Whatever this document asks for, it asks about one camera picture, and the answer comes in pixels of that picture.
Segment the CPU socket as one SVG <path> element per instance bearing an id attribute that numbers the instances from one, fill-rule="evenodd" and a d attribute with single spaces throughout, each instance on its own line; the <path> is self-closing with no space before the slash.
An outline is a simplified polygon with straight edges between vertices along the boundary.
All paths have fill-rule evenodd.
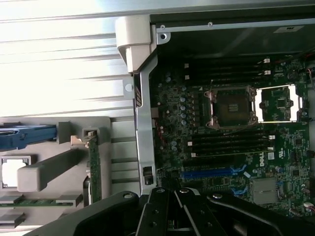
<path id="1" fill-rule="evenodd" d="M 256 89 L 251 86 L 212 88 L 204 92 L 207 98 L 206 127 L 238 129 L 258 123 L 256 95 Z"/>

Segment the green RAM stick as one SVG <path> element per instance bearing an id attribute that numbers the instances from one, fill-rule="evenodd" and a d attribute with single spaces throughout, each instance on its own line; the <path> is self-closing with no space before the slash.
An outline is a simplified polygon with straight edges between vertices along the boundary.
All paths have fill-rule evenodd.
<path id="1" fill-rule="evenodd" d="M 15 201 L 0 201 L 0 207 L 55 207 L 59 206 L 52 199 L 19 199 Z"/>

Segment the grey plastic parts rack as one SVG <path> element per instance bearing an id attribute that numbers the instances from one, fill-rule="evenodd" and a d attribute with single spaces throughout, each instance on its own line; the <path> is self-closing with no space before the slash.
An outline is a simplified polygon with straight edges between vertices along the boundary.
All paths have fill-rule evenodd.
<path id="1" fill-rule="evenodd" d="M 0 201 L 52 199 L 59 206 L 0 207 L 0 235 L 31 231 L 75 213 L 88 203 L 88 150 L 72 146 L 71 136 L 96 131 L 99 142 L 102 199 L 111 195 L 111 119 L 108 117 L 4 117 L 3 125 L 54 125 L 57 137 L 20 150 L 0 151 Z M 17 172 L 17 188 L 2 187 L 1 160 L 27 159 Z"/>

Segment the silver chipset heatsink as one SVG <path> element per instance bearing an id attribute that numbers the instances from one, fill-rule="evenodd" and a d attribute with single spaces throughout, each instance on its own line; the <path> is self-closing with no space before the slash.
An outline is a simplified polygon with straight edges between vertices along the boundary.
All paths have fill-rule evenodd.
<path id="1" fill-rule="evenodd" d="M 253 202 L 257 205 L 273 204 L 278 200 L 276 179 L 261 178 L 252 181 Z"/>

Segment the open grey PC case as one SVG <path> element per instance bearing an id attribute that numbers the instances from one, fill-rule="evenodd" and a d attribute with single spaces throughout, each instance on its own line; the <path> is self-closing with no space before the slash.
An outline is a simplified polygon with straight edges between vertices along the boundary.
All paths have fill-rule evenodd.
<path id="1" fill-rule="evenodd" d="M 160 63 L 196 59 L 300 59 L 308 80 L 311 201 L 315 204 L 315 1 L 300 6 L 126 16 L 116 22 L 120 54 L 135 79 L 141 192 L 158 186 L 149 77 Z"/>

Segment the blue expansion slot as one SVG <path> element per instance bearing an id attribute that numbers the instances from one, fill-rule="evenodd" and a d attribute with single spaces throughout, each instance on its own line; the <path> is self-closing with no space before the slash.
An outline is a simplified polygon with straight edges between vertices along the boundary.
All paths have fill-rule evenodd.
<path id="1" fill-rule="evenodd" d="M 239 168 L 229 167 L 222 169 L 211 169 L 211 170 L 198 170 L 198 171 L 184 171 L 181 173 L 183 179 L 195 179 L 195 178 L 206 178 L 206 177 L 221 177 L 221 176 L 234 176 L 238 175 L 247 167 L 246 164 Z"/>

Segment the silver CPU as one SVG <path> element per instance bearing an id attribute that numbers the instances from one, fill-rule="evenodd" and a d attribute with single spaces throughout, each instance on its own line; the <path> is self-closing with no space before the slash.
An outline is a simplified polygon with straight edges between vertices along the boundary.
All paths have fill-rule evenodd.
<path id="1" fill-rule="evenodd" d="M 28 165 L 27 159 L 5 158 L 1 160 L 1 177 L 2 187 L 17 188 L 18 177 L 17 172 L 20 168 Z"/>

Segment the green Dell motherboard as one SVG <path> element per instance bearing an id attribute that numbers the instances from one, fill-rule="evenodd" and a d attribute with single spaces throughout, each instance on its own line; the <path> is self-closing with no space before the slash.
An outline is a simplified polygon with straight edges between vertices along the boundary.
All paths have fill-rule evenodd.
<path id="1" fill-rule="evenodd" d="M 149 77 L 157 184 L 190 187 L 202 194 L 227 193 L 253 202 L 254 179 L 276 179 L 278 200 L 260 205 L 286 216 L 309 216 L 311 201 L 308 80 L 300 59 L 271 57 L 196 59 L 160 63 Z M 206 127 L 207 98 L 214 88 L 259 88 L 294 84 L 303 98 L 299 120 L 256 123 L 238 129 Z M 239 168 L 234 176 L 183 179 L 184 171 Z"/>

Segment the hard disk in blue caddy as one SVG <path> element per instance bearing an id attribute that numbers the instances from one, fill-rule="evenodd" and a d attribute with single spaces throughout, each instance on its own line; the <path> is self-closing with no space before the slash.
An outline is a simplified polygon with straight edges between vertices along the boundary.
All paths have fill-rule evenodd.
<path id="1" fill-rule="evenodd" d="M 54 125 L 3 125 L 0 126 L 0 151 L 20 150 L 56 137 Z"/>

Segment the metal socket cover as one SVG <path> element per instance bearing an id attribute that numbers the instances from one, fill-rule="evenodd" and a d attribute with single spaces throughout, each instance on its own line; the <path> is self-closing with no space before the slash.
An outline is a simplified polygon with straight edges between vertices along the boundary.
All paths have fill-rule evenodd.
<path id="1" fill-rule="evenodd" d="M 294 84 L 258 88 L 255 113 L 259 123 L 292 123 L 299 120 L 303 98 Z"/>

